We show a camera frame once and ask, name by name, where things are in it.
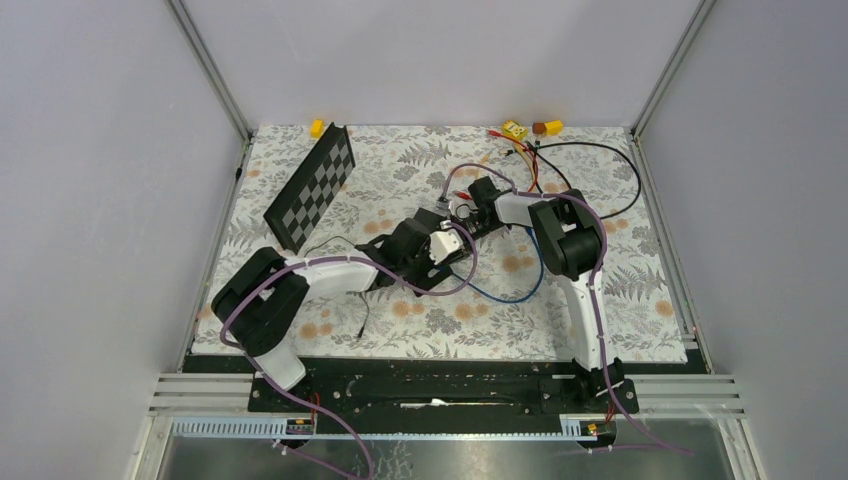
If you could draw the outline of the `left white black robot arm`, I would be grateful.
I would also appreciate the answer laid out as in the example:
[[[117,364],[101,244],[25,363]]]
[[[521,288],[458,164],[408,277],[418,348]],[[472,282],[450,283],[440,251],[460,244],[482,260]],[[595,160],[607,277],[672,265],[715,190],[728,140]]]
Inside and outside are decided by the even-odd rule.
[[[411,218],[345,254],[285,258],[263,247],[218,291],[211,309],[222,323],[221,341],[240,349],[273,383],[272,398],[282,408],[296,411],[309,401],[311,387],[303,362],[284,339],[305,303],[392,285],[437,296],[449,264],[465,256],[478,259],[466,228]]]

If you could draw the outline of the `black network switch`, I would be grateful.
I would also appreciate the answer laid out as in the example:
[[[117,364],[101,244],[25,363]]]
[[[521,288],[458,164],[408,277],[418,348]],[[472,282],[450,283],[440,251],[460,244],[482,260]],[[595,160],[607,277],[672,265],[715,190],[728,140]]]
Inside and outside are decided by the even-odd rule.
[[[412,219],[423,231],[423,243],[416,252],[413,284],[432,291],[453,274],[452,265],[470,254],[469,242],[449,225],[449,218],[419,208]]]

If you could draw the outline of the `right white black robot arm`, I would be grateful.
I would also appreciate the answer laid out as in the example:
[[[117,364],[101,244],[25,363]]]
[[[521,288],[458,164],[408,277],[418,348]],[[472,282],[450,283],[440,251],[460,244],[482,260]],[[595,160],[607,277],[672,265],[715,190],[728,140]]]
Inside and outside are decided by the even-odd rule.
[[[501,226],[532,230],[547,271],[562,286],[574,340],[573,396],[583,410],[607,405],[624,381],[623,366],[607,338],[602,266],[608,251],[603,221],[577,189],[561,193],[514,193],[483,177],[468,187],[476,211],[465,222],[481,238]]]

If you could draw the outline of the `black power adapter with cord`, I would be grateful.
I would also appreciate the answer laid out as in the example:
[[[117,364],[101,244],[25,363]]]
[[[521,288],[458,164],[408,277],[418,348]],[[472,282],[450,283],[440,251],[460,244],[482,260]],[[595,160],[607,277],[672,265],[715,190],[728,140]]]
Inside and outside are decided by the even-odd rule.
[[[318,286],[318,292],[315,296],[329,295],[331,293],[348,293],[353,292],[359,295],[366,307],[365,319],[356,336],[360,340],[364,334],[367,320],[370,316],[370,306],[364,297],[366,289],[365,281],[368,278],[374,279],[371,274],[366,274],[365,266],[356,266],[355,263],[346,263],[348,257],[341,256],[342,262],[338,264],[321,265],[319,272],[315,277]]]

